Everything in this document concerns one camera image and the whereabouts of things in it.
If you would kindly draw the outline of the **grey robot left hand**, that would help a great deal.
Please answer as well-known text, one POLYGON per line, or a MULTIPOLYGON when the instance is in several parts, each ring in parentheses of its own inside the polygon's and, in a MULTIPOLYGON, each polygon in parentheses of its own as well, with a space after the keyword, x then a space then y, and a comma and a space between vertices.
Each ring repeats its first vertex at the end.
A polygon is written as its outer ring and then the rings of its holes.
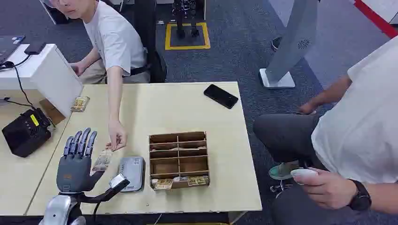
POLYGON ((90 191, 102 177, 103 171, 92 171, 92 152, 97 131, 86 128, 70 136, 59 160, 56 183, 62 193, 90 191))

